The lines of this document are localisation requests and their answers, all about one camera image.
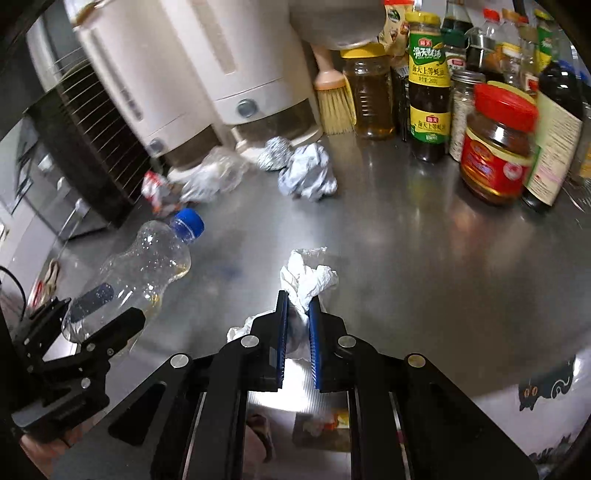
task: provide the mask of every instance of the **dish rack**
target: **dish rack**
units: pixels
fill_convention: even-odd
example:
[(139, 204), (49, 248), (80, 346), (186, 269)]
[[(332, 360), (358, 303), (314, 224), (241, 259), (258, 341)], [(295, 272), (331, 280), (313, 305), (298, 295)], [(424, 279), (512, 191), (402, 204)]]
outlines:
[(64, 59), (59, 62), (61, 80), (25, 114), (70, 185), (101, 217), (121, 226), (141, 197), (150, 155), (90, 61), (78, 57), (73, 66)]

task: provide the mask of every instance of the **crumpled paper towel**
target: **crumpled paper towel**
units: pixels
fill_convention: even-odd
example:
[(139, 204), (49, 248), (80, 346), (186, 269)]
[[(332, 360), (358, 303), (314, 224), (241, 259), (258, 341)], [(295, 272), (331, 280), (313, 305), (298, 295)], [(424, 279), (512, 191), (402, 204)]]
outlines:
[(296, 148), (279, 174), (278, 185), (283, 195), (297, 194), (309, 200), (334, 194), (337, 183), (326, 149), (319, 143)]
[[(287, 291), (290, 299), (290, 310), (287, 316), (287, 358), (310, 360), (310, 341), (308, 309), (313, 297), (339, 284), (337, 273), (324, 261), (326, 247), (315, 249), (292, 250), (287, 265), (280, 271), (281, 289)], [(251, 331), (252, 322), (263, 312), (248, 317), (244, 327), (232, 327), (228, 331), (228, 342), (235, 340)]]

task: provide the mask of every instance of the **black cat illustration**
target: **black cat illustration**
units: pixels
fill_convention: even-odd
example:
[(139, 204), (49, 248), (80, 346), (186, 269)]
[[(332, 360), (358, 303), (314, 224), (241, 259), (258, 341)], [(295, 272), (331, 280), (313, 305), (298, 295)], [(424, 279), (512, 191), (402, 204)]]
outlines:
[(551, 372), (530, 378), (519, 384), (519, 411), (524, 408), (534, 409), (535, 402), (540, 397), (556, 398), (559, 393), (566, 394), (573, 383), (574, 359), (561, 364)]

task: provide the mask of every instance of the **white appliance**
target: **white appliance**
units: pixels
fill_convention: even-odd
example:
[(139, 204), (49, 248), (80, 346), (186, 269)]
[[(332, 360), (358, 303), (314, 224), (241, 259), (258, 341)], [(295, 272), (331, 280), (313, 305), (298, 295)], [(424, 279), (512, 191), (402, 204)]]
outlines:
[(286, 0), (160, 2), (217, 114), (232, 127), (238, 151), (243, 153), (241, 145), (253, 133), (259, 146), (265, 136), (286, 136), (294, 146), (321, 137), (316, 97)]
[(210, 125), (223, 144), (233, 146), (158, 0), (81, 4), (66, 0), (74, 31), (105, 89), (153, 157), (185, 145)]

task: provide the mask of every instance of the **red jar lid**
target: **red jar lid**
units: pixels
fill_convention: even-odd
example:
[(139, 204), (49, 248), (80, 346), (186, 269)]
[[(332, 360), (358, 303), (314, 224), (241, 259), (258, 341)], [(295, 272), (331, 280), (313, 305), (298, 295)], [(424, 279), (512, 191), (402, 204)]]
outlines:
[(480, 83), (474, 87), (475, 106), (482, 115), (509, 128), (532, 132), (538, 119), (535, 105), (516, 93)]
[(492, 10), (490, 8), (484, 8), (482, 10), (482, 14), (484, 15), (484, 18), (486, 18), (487, 20), (492, 20), (497, 23), (501, 20), (499, 12)]

